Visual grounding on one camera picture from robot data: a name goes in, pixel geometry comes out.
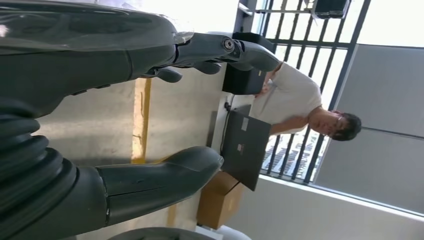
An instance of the laptop cable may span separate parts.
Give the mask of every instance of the laptop cable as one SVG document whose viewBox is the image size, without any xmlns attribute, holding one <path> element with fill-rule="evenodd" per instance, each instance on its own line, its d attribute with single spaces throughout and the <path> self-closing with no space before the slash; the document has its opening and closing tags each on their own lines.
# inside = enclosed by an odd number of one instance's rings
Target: laptop cable
<svg viewBox="0 0 424 240">
<path fill-rule="evenodd" d="M 221 146 L 219 148 L 219 153 L 222 156 L 223 154 L 223 147 L 224 147 L 224 138 L 225 138 L 225 134 L 227 131 L 227 124 L 228 124 L 228 118 L 230 116 L 230 112 L 231 112 L 231 107 L 233 105 L 233 101 L 234 101 L 234 97 L 236 95 L 232 94 L 230 100 L 228 101 L 228 96 L 226 97 L 226 101 L 224 103 L 224 108 L 226 110 L 226 116 L 225 116 L 225 123 L 224 123 L 224 128 L 222 130 L 222 138 L 221 138 Z"/>
</svg>

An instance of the robotic arm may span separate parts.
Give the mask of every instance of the robotic arm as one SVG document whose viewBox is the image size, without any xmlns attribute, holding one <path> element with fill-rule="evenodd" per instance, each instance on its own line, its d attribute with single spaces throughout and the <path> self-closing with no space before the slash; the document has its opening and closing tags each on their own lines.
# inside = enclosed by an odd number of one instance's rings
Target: robotic arm
<svg viewBox="0 0 424 240">
<path fill-rule="evenodd" d="M 76 167 L 45 136 L 31 135 L 35 119 L 64 97 L 136 78 L 179 81 L 170 67 L 215 74 L 219 63 L 262 71 L 279 63 L 259 45 L 222 35 L 175 41 L 173 25 L 155 14 L 0 3 L 0 239 L 54 240 L 146 215 L 192 196 L 223 163 L 193 147 L 160 164 Z"/>
</svg>

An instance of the laptop lid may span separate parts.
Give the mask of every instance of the laptop lid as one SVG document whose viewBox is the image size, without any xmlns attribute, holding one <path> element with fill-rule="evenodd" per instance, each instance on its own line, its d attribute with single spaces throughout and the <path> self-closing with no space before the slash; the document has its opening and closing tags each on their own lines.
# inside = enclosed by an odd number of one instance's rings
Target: laptop lid
<svg viewBox="0 0 424 240">
<path fill-rule="evenodd" d="M 270 136 L 271 124 L 233 110 L 222 145 L 222 170 L 255 190 Z"/>
</svg>

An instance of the black hair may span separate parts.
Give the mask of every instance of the black hair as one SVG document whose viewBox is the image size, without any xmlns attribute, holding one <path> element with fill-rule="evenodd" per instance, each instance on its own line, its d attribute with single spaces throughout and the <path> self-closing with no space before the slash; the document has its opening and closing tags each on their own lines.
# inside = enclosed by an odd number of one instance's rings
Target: black hair
<svg viewBox="0 0 424 240">
<path fill-rule="evenodd" d="M 331 138 L 336 141 L 350 141 L 361 131 L 361 119 L 351 113 L 342 113 L 341 116 L 347 120 L 347 126 L 344 129 L 336 131 Z"/>
</svg>

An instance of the cardboard box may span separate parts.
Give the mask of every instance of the cardboard box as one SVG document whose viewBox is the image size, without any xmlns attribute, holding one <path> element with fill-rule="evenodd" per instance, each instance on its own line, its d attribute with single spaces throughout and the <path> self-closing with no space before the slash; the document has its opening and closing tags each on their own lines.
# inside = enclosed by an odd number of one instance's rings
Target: cardboard box
<svg viewBox="0 0 424 240">
<path fill-rule="evenodd" d="M 239 210 L 244 186 L 225 172 L 218 172 L 201 191 L 197 222 L 218 229 Z"/>
</svg>

